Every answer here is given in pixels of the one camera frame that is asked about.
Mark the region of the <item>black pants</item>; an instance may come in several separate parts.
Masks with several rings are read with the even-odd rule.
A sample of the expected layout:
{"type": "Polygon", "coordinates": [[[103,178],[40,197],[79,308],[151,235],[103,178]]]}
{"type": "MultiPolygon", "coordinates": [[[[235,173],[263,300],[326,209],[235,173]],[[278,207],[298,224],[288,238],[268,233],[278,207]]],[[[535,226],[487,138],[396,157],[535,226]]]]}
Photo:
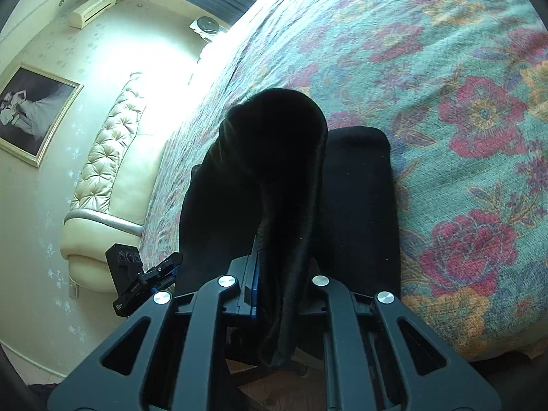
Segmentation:
{"type": "Polygon", "coordinates": [[[300,92],[263,91],[227,112],[193,169],[178,237],[180,294],[257,254],[257,355],[283,365],[311,265],[356,293],[400,291],[389,141],[372,127],[330,130],[300,92]]]}

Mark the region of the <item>floral bedspread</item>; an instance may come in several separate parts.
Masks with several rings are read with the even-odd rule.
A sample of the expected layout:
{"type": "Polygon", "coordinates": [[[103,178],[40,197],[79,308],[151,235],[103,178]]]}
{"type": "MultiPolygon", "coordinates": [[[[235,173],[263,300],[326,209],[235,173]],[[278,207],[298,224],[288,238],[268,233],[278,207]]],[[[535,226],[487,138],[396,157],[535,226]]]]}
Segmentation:
{"type": "Polygon", "coordinates": [[[392,146],[405,304],[461,354],[547,347],[547,31],[528,0],[257,0],[201,52],[145,220],[178,245],[194,165],[269,87],[392,146]]]}

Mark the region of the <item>framed wall picture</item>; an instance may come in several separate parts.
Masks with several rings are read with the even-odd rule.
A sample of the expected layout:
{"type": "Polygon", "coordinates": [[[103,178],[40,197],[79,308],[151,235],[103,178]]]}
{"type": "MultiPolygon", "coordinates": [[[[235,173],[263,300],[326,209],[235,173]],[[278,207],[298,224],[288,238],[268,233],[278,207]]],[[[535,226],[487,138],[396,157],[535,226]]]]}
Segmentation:
{"type": "Polygon", "coordinates": [[[1,150],[38,168],[84,86],[20,63],[1,84],[1,150]]]}

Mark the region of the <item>white round fan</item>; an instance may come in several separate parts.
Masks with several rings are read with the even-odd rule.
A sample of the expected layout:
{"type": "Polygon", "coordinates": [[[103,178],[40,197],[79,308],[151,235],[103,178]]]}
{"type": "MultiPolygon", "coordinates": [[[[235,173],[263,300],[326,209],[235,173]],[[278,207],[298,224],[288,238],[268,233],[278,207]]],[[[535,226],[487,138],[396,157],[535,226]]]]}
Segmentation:
{"type": "Polygon", "coordinates": [[[214,18],[202,16],[196,18],[189,25],[189,28],[198,36],[205,40],[206,43],[211,43],[220,34],[224,34],[227,29],[221,26],[214,18]]]}

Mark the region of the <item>cream tufted headboard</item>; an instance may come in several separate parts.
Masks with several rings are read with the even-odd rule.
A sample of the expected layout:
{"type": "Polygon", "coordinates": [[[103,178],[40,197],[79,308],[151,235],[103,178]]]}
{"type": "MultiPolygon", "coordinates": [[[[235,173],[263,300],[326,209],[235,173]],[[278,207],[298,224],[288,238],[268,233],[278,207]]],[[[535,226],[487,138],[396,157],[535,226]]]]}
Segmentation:
{"type": "Polygon", "coordinates": [[[137,247],[170,132],[152,101],[150,79],[134,72],[122,88],[89,149],[60,236],[71,283],[115,291],[106,251],[137,247]]]}

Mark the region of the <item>white wall air conditioner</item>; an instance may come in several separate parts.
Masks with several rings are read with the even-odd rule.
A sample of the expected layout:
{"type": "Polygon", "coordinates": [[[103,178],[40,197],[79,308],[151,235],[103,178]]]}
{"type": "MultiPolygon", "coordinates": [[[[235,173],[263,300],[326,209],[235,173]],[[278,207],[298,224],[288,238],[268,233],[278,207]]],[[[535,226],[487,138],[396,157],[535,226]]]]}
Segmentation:
{"type": "Polygon", "coordinates": [[[69,15],[69,26],[82,30],[117,3],[117,0],[88,0],[69,15]]]}

